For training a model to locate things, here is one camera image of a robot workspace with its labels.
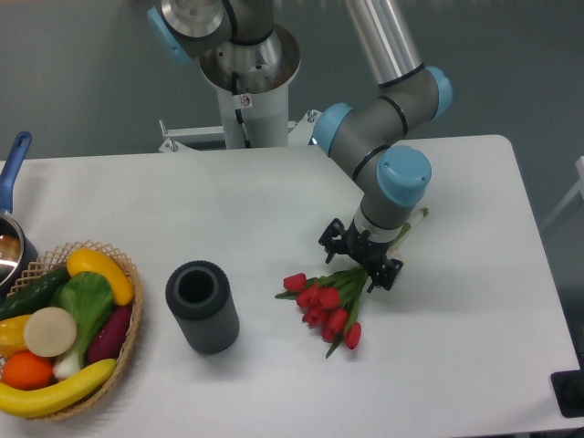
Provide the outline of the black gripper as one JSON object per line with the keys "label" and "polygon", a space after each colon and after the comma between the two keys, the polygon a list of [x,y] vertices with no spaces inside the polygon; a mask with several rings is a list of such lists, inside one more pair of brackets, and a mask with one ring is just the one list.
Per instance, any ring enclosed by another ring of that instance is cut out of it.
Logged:
{"label": "black gripper", "polygon": [[403,268],[403,262],[396,258],[387,258],[389,242],[374,242],[370,232],[360,232],[354,223],[348,231],[338,219],[333,219],[318,239],[326,253],[325,263],[329,264],[336,255],[348,255],[361,265],[370,277],[367,292],[375,287],[391,290],[396,278]]}

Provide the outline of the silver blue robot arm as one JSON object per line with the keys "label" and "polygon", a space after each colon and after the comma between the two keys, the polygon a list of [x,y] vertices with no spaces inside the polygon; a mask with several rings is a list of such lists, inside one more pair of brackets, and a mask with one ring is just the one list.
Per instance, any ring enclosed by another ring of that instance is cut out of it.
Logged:
{"label": "silver blue robot arm", "polygon": [[[426,156],[402,140],[442,114],[453,89],[439,68],[423,64],[396,3],[348,1],[346,8],[379,94],[365,109],[332,105],[313,126],[311,140],[362,191],[351,223],[332,221],[319,242],[328,257],[361,265],[373,287],[390,289],[402,270],[390,247],[432,176]],[[300,54],[275,22],[272,2],[158,1],[147,18],[174,61],[198,61],[217,93],[227,148],[287,145],[288,86]]]}

